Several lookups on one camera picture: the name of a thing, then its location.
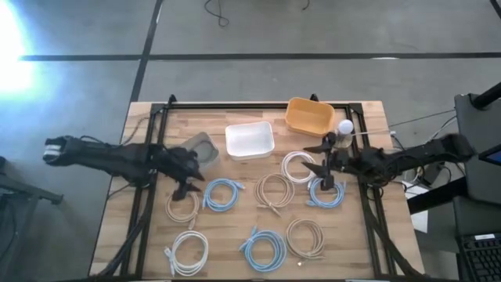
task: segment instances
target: coiled cable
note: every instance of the coiled cable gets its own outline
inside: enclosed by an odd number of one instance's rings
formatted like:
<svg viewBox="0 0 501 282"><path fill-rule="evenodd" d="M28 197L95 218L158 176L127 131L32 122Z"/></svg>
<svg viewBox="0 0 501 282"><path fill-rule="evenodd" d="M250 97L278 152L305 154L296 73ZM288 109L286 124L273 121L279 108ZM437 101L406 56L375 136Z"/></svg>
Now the coiled cable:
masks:
<svg viewBox="0 0 501 282"><path fill-rule="evenodd" d="M279 182L282 183L285 187L282 200L280 200L278 203L275 204L273 204L265 196L265 184L268 180L273 178L278 179ZM256 186L254 187L254 196L256 197L256 200L258 200L259 202L258 208L270 208L278 216L281 216L276 209L283 208L290 203L290 201L294 197L294 184L287 177L278 173L265 175L261 177L256 183Z"/></svg>
<svg viewBox="0 0 501 282"><path fill-rule="evenodd" d="M272 244L274 255L269 264L257 263L252 257L252 249L257 240L266 240ZM252 229L250 238L240 246L239 251L243 251L243 255L245 255L245 259L249 262L250 266L260 273L272 272L278 269L285 262L287 256L287 247L283 238L278 233L271 230L258 232L256 226Z"/></svg>
<svg viewBox="0 0 501 282"><path fill-rule="evenodd" d="M184 223L189 222L188 229L192 230L195 226L196 215L198 214L198 209L200 207L200 200L195 193L189 193L193 199L193 210L188 215L176 215L171 209L172 194L169 195L167 201L165 201L165 213L174 222Z"/></svg>
<svg viewBox="0 0 501 282"><path fill-rule="evenodd" d="M212 190L218 185L228 186L232 189L232 198L226 204L219 204L211 199ZM207 188L205 188L204 200L202 202L202 208L208 206L211 210L217 212L226 212L235 205L236 200L238 200L238 189L244 189L242 183L233 181L231 179L216 179L211 181Z"/></svg>
<svg viewBox="0 0 501 282"><path fill-rule="evenodd" d="M315 160L313 159L312 156L305 152L301 151L294 151L288 153L285 158L282 160L281 168L280 171L282 172L283 175L285 175L290 181L292 181L294 184L302 184L302 183L307 183L308 181L312 180L315 177L315 173L310 171L310 174L303 179L297 179L294 178L290 173L287 171L287 166L289 165L290 160L292 160L295 157L301 157L303 160L314 164Z"/></svg>
<svg viewBox="0 0 501 282"><path fill-rule="evenodd" d="M310 198L306 204L310 207L320 207L320 208L335 208L337 207L344 199L344 191L346 190L346 181L344 184L334 183L334 189L336 189L337 194L335 194L335 198L331 202L322 202L318 199L315 194L315 191L319 184L322 182L322 179L316 178L308 183L308 190L310 191Z"/></svg>
<svg viewBox="0 0 501 282"><path fill-rule="evenodd" d="M294 243L292 242L292 231L296 226L299 225L305 225L307 226L310 231L312 231L313 234L313 248L311 251L303 252L299 250ZM287 231L285 233L285 241L287 243L287 248L289 251L299 257L302 258L303 260L298 262L297 264L301 266L303 261L310 260L310 259L323 259L324 257L322 256L323 253L323 242L324 242L324 236L323 236L323 231L320 225L318 225L316 222L309 220L309 219L295 219L293 222L289 224L287 227Z"/></svg>
<svg viewBox="0 0 501 282"><path fill-rule="evenodd" d="M198 261L195 264L192 264L191 266L186 266L178 262L178 260L175 257L175 252L178 250L179 245L181 245L181 243L184 240L190 237L196 237L202 241L202 243L204 244L204 254L202 255L202 259L200 261ZM180 233L175 238L174 243L172 245L172 250L168 247L165 247L164 253L169 258L169 262L171 264L171 274L173 277L175 276L176 273L179 273L184 277L191 277L196 273L198 273L202 269L202 267L204 267L205 262L207 261L207 256L209 254L209 242L202 233L193 230L188 230L183 233Z"/></svg>

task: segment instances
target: yellow bin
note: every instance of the yellow bin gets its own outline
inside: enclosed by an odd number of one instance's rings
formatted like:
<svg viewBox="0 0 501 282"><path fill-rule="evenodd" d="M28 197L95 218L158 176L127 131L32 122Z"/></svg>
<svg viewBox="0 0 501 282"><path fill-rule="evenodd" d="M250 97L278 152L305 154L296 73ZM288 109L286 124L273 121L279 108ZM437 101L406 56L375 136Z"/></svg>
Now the yellow bin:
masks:
<svg viewBox="0 0 501 282"><path fill-rule="evenodd" d="M303 98L292 98L285 113L285 123L291 131L323 137L334 127L334 108Z"/></svg>

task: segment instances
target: gray concrete floor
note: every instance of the gray concrete floor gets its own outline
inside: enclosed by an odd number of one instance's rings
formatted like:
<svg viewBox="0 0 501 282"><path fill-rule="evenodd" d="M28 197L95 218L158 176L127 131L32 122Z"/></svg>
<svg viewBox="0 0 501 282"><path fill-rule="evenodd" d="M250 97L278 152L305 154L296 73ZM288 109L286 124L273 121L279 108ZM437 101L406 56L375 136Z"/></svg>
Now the gray concrete floor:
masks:
<svg viewBox="0 0 501 282"><path fill-rule="evenodd" d="M155 0L0 3L0 155L17 179L57 193L41 203L16 271L19 280L85 277L110 177L50 168L45 138L91 135L117 143L136 61L22 62L5 54L140 54ZM488 0L234 0L220 28L204 0L165 1L152 53L499 52L501 19ZM382 100L390 124L453 107L456 94L499 82L501 59L149 62L140 101ZM424 142L453 114L395 127L406 146ZM451 126L448 131L455 131ZM453 256L424 250L429 273Z"/></svg>

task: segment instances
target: gray tray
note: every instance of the gray tray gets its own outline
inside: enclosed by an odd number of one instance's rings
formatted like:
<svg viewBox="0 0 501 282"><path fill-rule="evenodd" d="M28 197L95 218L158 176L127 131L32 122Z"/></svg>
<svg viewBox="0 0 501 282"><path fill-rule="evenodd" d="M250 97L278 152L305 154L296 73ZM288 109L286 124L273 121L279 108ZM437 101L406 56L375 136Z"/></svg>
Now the gray tray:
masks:
<svg viewBox="0 0 501 282"><path fill-rule="evenodd" d="M219 158L219 150L206 132L198 133L186 140L181 146L187 150L194 150L198 154L197 160L201 171L208 168Z"/></svg>

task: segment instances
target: wooden tabletop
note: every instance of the wooden tabletop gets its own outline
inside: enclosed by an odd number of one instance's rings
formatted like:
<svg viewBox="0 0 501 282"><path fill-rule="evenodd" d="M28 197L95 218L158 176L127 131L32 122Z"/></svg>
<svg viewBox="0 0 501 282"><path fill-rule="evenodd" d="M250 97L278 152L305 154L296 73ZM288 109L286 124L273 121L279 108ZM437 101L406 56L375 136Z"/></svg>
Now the wooden tabletop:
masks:
<svg viewBox="0 0 501 282"><path fill-rule="evenodd" d="M387 128L382 102L361 102L369 131ZM133 103L129 109L124 130L124 139L131 135L139 119L148 117L151 103ZM370 278L373 276L369 248L366 238L366 228L360 203L359 188L356 179L351 175L335 173L336 181L347 181L347 189L342 204L334 209L312 208L306 205L309 199L306 185L295 185L293 200L279 211L282 218L268 209L257 208L254 198L254 184L263 175L279 173L283 157L293 150L301 150L305 146L320 144L320 138L302 135L286 129L283 116L285 110L170 110L168 125L164 137L165 144L171 146L180 144L199 132L207 132L220 151L220 161L204 172L205 183L197 181L194 184L202 190L208 182L217 178L230 178L241 182L246 189L240 191L239 200L227 212L217 213L209 208L200 209L196 217L194 230L203 233L209 242L209 255L205 267L193 278L198 279L339 279L339 278ZM336 110L336 124L345 118L344 111ZM249 161L233 161L225 148L225 127L268 121L272 124L275 149L272 156ZM132 142L144 142L147 122L139 126ZM369 136L371 146L392 148L388 134ZM317 163L322 155L313 155ZM301 160L293 160L289 170L293 176L302 177L307 174L300 164ZM115 178L110 191L119 189L126 182ZM174 239L187 230L187 223L172 222L165 214L164 206L167 196L177 188L171 179L160 176L157 183L157 194L153 206L153 216L150 227L148 248L144 266L144 278L172 278L168 259L164 248L171 247ZM266 185L266 195L271 201L279 200L283 188L278 183ZM332 200L332 192L318 193L324 201ZM115 255L122 245L127 233L129 215L134 196L133 188L116 194L108 200L103 216L99 239L96 245L91 273L98 273ZM217 188L212 198L226 202L231 197L227 188ZM390 184L384 188L384 211L391 239L400 252L420 272L423 264L416 242L409 209L405 195L398 184ZM178 214L189 213L193 209L190 197L172 205ZM274 230L282 236L290 222L294 219L312 219L316 221L325 234L325 258L306 262L298 266L299 258L287 254L284 264L275 272L258 273L249 267L239 246L251 235L253 226L259 230ZM293 235L294 243L307 251L312 245L312 235L307 228L298 228ZM384 264L383 252L379 244L381 263ZM177 258L180 262L191 264L202 254L202 244L197 240L188 240L178 249ZM273 256L269 244L257 242L254 257L258 262L269 262ZM135 255L132 256L131 271L135 265Z"/></svg>

